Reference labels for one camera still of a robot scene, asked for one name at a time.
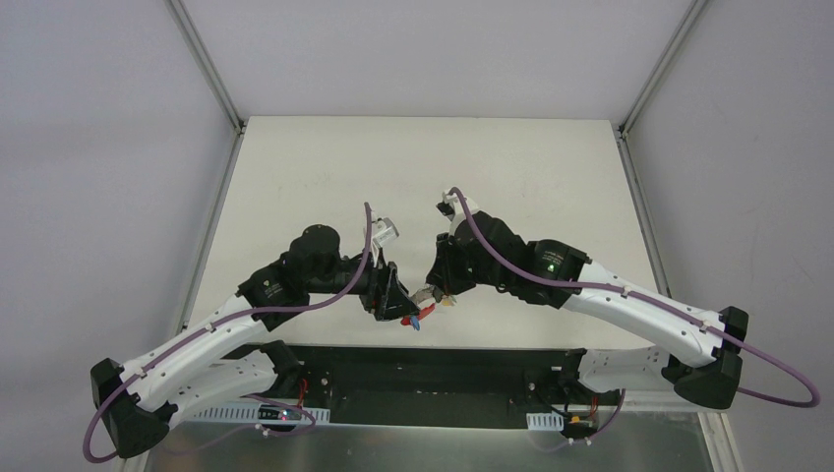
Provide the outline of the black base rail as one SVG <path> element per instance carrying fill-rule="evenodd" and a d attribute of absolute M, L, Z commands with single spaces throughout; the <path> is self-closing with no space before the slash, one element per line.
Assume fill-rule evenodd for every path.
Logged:
<path fill-rule="evenodd" d="M 268 398 L 324 408 L 335 424 L 524 429 L 530 413 L 614 406 L 579 383 L 578 351 L 293 345 L 299 368 Z"/>

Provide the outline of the silver key organiser plate with rings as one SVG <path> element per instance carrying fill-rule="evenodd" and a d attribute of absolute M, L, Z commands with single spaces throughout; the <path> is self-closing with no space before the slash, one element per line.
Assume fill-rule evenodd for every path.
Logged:
<path fill-rule="evenodd" d="M 410 326 L 415 331 L 421 329 L 421 322 L 432 314 L 438 306 L 453 307 L 457 304 L 456 296 L 446 294 L 441 288 L 426 285 L 410 296 L 416 305 L 416 314 L 406 315 L 400 319 L 402 326 Z"/>

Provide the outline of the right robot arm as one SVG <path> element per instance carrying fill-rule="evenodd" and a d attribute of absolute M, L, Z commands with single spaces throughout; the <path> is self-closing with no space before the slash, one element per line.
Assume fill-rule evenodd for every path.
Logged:
<path fill-rule="evenodd" d="M 462 210 L 440 203 L 450 221 L 438 235 L 426 276 L 436 295 L 457 296 L 478 285 L 534 306 L 594 317 L 650 341 L 645 349 L 576 349 L 558 377 L 573 403 L 614 389 L 671 390 L 695 405 L 726 410 L 742 376 L 741 349 L 749 315 L 730 306 L 693 308 L 633 286 L 584 252 L 557 240 L 524 241 L 499 218 L 473 213 L 480 243 Z"/>

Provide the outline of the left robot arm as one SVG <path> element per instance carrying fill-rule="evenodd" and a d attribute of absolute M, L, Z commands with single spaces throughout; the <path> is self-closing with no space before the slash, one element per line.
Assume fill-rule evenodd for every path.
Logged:
<path fill-rule="evenodd" d="M 186 418 L 217 402 L 264 392 L 292 395 L 299 387 L 300 365 L 282 342 L 268 343 L 241 361 L 222 359 L 305 312 L 355 296 L 378 321 L 420 316 L 421 303 L 432 293 L 410 293 L 398 279 L 396 264 L 384 258 L 384 245 L 397 235 L 389 219 L 373 218 L 362 251 L 346 258 L 335 229 L 312 225 L 200 324 L 132 360 L 105 358 L 93 365 L 95 414 L 85 433 L 86 459 L 100 463 L 142 455 Z"/>

